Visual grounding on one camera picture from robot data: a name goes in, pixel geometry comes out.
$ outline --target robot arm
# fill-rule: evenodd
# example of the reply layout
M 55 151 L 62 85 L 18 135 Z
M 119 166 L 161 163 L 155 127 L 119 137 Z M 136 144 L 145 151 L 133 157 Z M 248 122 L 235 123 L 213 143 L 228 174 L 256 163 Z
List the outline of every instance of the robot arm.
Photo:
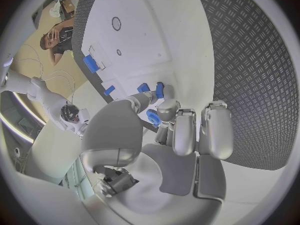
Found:
M 78 109 L 62 95 L 51 92 L 46 82 L 40 78 L 29 78 L 15 71 L 9 70 L 0 92 L 11 91 L 27 94 L 31 101 L 39 102 L 47 116 L 61 130 L 71 130 L 82 137 L 90 120 L 86 109 Z

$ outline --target man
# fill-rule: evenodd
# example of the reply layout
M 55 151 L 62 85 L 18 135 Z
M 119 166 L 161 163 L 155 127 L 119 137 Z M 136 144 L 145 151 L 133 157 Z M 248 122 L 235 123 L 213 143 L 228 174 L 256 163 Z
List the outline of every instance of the man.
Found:
M 58 64 L 67 50 L 72 50 L 74 17 L 56 24 L 47 34 L 40 39 L 40 47 L 49 50 L 49 59 L 53 66 Z

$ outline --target man's hand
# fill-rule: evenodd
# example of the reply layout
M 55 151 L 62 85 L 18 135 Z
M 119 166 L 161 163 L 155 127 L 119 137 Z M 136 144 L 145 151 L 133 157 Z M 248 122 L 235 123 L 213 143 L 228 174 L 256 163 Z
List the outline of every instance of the man's hand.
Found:
M 61 24 L 57 24 L 56 26 L 54 26 L 49 32 L 48 32 L 48 38 L 50 38 L 50 34 L 52 34 L 51 39 L 57 40 L 59 39 L 60 36 L 60 31 L 63 29 L 63 27 L 61 26 Z

